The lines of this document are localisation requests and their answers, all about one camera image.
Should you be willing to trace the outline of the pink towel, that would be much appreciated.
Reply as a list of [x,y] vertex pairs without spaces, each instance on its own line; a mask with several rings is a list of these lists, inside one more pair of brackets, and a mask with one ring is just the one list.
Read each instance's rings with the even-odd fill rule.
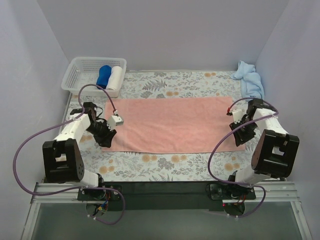
[[104,152],[210,153],[230,131],[230,96],[115,99],[124,124]]

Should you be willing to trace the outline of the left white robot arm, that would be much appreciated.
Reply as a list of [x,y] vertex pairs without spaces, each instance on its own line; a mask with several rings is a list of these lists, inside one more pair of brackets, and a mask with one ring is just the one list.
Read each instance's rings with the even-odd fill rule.
[[116,110],[107,120],[98,117],[98,107],[93,102],[85,102],[83,107],[73,109],[71,122],[54,140],[42,145],[45,177],[49,183],[71,183],[90,188],[102,186],[101,175],[86,170],[79,143],[84,133],[89,132],[100,147],[110,148],[116,127],[123,125],[124,120]]

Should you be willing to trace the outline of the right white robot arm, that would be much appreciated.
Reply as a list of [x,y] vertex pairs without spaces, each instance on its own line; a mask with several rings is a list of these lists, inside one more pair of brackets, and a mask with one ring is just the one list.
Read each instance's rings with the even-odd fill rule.
[[290,176],[300,140],[281,126],[277,118],[279,112],[273,105],[263,99],[252,98],[246,112],[229,107],[226,114],[233,117],[229,127],[237,147],[252,140],[256,129],[260,131],[250,165],[230,175],[230,182],[248,188],[266,179]]

